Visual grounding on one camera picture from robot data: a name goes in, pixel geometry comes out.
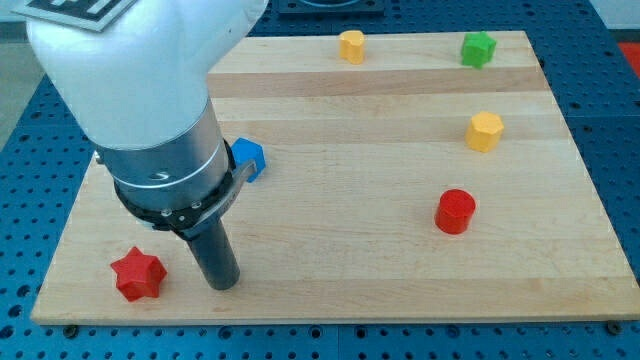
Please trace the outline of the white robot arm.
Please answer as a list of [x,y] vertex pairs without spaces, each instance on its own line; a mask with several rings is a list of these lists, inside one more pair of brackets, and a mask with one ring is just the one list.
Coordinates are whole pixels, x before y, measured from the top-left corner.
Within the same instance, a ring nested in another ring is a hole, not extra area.
[[139,207],[183,209],[228,160],[208,71],[265,0],[31,1],[29,41],[115,182]]

